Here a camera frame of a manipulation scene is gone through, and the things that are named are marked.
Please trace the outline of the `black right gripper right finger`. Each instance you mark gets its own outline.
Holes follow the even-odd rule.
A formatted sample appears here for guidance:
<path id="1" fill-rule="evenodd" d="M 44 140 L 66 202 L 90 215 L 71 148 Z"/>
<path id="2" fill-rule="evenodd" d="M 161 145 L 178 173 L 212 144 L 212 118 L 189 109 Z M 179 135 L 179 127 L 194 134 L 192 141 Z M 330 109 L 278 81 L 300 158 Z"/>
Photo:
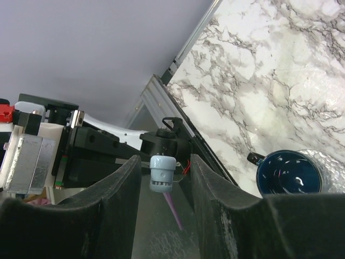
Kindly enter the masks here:
<path id="1" fill-rule="evenodd" d="M 344 258 L 344 195 L 253 196 L 191 156 L 201 258 Z"/>

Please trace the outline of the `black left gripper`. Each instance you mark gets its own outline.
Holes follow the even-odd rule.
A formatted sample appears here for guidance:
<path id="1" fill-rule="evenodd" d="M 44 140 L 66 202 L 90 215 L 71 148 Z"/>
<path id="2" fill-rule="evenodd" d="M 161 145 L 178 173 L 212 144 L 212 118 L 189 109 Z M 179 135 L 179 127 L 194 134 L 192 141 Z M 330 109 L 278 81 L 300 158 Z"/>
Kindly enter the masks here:
<path id="1" fill-rule="evenodd" d="M 120 160 L 143 157 L 117 136 L 84 123 L 82 111 L 70 112 L 67 122 L 52 170 L 56 189 L 89 187 L 121 167 Z"/>

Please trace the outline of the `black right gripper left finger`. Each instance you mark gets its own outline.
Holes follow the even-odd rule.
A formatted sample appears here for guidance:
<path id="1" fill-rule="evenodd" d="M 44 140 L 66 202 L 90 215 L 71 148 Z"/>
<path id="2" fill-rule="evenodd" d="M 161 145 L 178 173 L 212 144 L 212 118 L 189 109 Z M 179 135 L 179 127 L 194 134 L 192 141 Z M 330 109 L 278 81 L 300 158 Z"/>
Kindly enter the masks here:
<path id="1" fill-rule="evenodd" d="M 1 258 L 131 258 L 141 188 L 141 160 L 57 205 L 1 203 Z"/>

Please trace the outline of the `dark blue mug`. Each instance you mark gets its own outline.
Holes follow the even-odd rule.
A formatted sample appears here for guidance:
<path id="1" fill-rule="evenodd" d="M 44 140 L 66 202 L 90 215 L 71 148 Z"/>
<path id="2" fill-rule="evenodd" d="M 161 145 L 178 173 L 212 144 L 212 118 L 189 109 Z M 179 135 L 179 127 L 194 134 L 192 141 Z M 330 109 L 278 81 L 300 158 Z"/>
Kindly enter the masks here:
<path id="1" fill-rule="evenodd" d="M 319 167 L 300 152 L 280 150 L 266 156 L 251 152 L 247 160 L 257 166 L 256 184 L 261 195 L 322 191 Z"/>

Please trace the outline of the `grey toothbrush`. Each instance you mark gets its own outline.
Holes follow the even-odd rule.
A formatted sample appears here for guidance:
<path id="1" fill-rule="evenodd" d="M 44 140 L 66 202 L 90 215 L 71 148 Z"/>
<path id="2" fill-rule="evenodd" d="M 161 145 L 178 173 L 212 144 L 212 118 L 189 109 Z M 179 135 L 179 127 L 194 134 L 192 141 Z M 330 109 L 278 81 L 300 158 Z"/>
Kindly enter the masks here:
<path id="1" fill-rule="evenodd" d="M 177 161 L 174 157 L 154 155 L 150 158 L 150 190 L 157 193 L 171 192 Z"/>

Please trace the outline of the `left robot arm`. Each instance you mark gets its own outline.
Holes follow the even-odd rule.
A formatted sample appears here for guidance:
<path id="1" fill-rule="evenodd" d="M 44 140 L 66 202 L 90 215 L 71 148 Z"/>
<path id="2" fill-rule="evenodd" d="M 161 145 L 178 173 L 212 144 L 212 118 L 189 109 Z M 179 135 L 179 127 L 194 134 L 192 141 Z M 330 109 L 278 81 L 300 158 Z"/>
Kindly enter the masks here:
<path id="1" fill-rule="evenodd" d="M 191 141 L 183 135 L 182 119 L 165 117 L 172 125 L 155 132 L 134 131 L 99 121 L 81 111 L 55 109 L 49 123 L 63 127 L 52 171 L 56 188 L 86 188 L 109 176 L 132 156 L 144 162 L 142 173 L 150 174 L 154 156 L 186 166 Z"/>

